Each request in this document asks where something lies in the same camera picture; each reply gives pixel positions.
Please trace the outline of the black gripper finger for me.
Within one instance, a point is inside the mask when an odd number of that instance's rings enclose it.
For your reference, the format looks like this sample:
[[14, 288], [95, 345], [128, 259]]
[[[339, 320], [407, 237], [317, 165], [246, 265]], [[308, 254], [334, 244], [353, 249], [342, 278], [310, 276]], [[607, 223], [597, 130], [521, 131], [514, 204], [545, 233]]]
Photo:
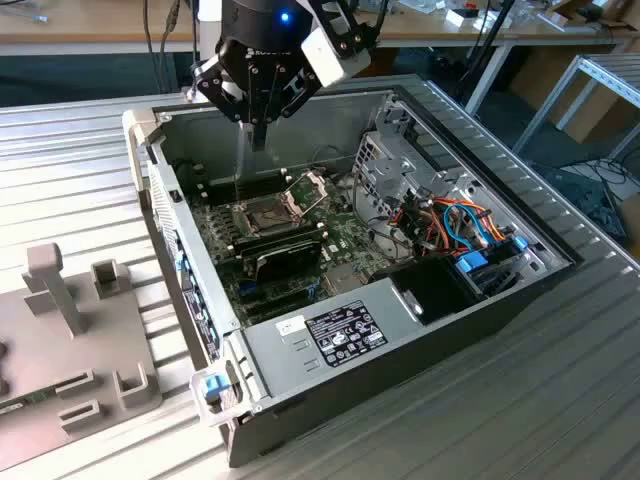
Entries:
[[279, 118], [296, 113], [320, 88], [320, 82], [307, 65], [294, 71], [277, 65], [269, 89], [263, 94], [263, 108], [258, 121], [258, 150], [265, 148], [268, 127]]
[[252, 150], [261, 149], [261, 122], [250, 116], [248, 95], [225, 70], [219, 56], [194, 65], [195, 88], [230, 121], [239, 123]]

